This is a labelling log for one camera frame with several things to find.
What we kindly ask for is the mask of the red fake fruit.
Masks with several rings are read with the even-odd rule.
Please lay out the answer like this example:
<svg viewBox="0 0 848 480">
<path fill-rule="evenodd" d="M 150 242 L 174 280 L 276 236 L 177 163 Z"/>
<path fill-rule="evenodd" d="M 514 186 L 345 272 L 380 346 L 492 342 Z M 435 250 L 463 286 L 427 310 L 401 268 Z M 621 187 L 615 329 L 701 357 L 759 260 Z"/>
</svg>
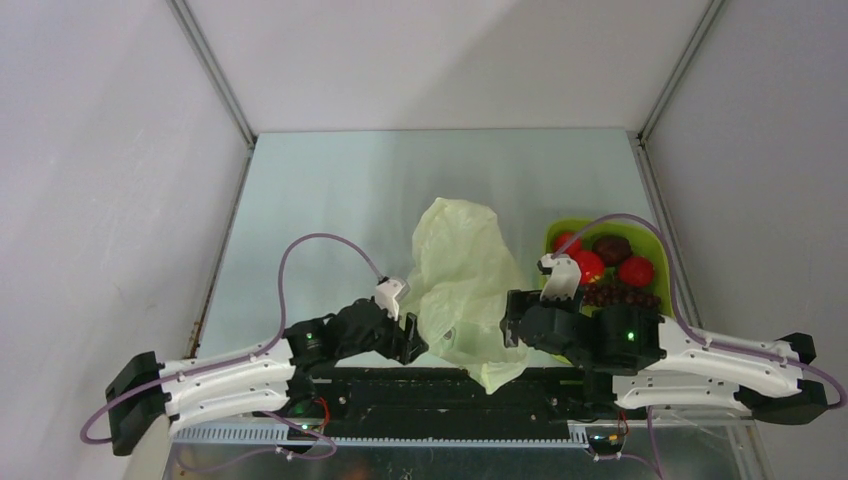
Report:
<svg viewBox="0 0 848 480">
<path fill-rule="evenodd" d="M 580 269 L 580 285 L 596 283 L 605 274 L 606 266 L 603 260 L 590 250 L 580 250 L 573 256 Z"/>
<path fill-rule="evenodd" d="M 617 269 L 618 279 L 627 285 L 645 288 L 655 278 L 655 267 L 653 263 L 642 256 L 631 256 L 623 261 Z"/>
<path fill-rule="evenodd" d="M 583 250 L 582 240 L 575 236 L 574 232 L 565 231 L 557 235 L 553 242 L 551 251 L 558 256 L 574 258 Z"/>
</svg>

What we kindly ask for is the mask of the pale green plastic bag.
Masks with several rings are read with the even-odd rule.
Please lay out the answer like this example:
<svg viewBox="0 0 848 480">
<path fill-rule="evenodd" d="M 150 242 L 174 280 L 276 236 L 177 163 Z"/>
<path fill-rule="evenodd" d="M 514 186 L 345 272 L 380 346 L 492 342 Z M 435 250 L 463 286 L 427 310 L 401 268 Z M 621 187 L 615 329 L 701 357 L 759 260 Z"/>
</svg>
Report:
<svg viewBox="0 0 848 480">
<path fill-rule="evenodd" d="M 508 292 L 530 284 L 497 214 L 467 200 L 437 198 L 412 234 L 412 256 L 401 308 L 416 315 L 429 354 L 465 371 L 488 395 L 520 376 L 528 349 L 506 347 L 500 322 Z"/>
</svg>

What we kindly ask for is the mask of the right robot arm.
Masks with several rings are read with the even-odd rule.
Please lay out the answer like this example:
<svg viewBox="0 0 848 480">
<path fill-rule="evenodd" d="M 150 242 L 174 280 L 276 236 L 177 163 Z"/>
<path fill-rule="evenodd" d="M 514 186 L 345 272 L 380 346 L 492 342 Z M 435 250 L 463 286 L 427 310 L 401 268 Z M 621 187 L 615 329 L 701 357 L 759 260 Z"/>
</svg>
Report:
<svg viewBox="0 0 848 480">
<path fill-rule="evenodd" d="M 660 406 L 737 410 L 777 425 L 806 425 L 828 411 L 825 386 L 805 378 L 810 336 L 771 342 L 688 331 L 657 312 L 619 304 L 581 313 L 572 299 L 512 290 L 500 322 L 506 347 L 565 358 L 582 370 L 580 409 L 596 418 Z"/>
</svg>

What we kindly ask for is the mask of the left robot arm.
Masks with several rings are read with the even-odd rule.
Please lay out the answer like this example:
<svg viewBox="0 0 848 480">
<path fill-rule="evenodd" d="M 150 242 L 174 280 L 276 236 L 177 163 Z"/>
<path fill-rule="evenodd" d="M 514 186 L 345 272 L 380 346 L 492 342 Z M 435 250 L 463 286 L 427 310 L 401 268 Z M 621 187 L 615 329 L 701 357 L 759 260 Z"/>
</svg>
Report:
<svg viewBox="0 0 848 480">
<path fill-rule="evenodd" d="M 407 365 L 428 345 L 417 317 L 398 319 L 373 299 L 359 299 L 335 314 L 301 321 L 284 333 L 207 359 L 160 362 L 152 351 L 132 357 L 105 391 L 108 439 L 116 456 L 128 456 L 155 420 L 168 433 L 203 422 L 259 411 L 304 416 L 316 403 L 303 380 L 317 367 L 367 352 Z"/>
</svg>

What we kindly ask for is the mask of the fake grape bunch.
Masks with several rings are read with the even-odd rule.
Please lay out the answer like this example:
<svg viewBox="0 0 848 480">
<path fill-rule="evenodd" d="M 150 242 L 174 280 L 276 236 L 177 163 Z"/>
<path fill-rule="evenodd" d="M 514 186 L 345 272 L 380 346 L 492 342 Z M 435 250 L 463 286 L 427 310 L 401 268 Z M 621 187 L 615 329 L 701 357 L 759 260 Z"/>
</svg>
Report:
<svg viewBox="0 0 848 480">
<path fill-rule="evenodd" d="M 583 290 L 582 304 L 595 308 L 623 304 L 658 310 L 661 306 L 661 298 L 644 288 L 624 283 L 592 283 L 586 285 Z"/>
</svg>

